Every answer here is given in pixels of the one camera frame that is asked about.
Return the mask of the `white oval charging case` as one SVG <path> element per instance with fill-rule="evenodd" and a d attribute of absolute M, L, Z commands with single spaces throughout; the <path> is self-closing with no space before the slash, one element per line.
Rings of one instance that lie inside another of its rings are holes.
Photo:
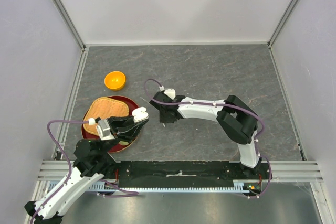
<path fill-rule="evenodd" d="M 149 114 L 147 113 L 147 109 L 145 107 L 139 107 L 132 111 L 133 121 L 134 123 L 146 120 L 149 118 Z"/>

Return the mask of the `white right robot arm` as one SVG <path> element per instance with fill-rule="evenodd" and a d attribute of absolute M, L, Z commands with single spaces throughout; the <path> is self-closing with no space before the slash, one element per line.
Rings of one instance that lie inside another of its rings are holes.
<path fill-rule="evenodd" d="M 256 149 L 258 115 L 240 98 L 229 95 L 224 100 L 198 100 L 175 94 L 175 90 L 159 91 L 150 100 L 159 111 L 162 124 L 181 119 L 203 119 L 218 123 L 226 135 L 238 146 L 240 172 L 248 179 L 254 178 L 262 158 Z"/>

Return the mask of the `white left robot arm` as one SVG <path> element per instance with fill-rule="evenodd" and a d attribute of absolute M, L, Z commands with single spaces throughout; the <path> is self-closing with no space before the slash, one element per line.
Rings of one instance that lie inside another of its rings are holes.
<path fill-rule="evenodd" d="M 148 122 L 148 113 L 108 119 L 89 118 L 96 126 L 97 140 L 81 139 L 74 152 L 76 160 L 68 161 L 69 171 L 44 198 L 25 205 L 30 223 L 61 223 L 70 206 L 95 182 L 111 178 L 119 163 L 109 151 L 120 142 L 132 142 Z"/>

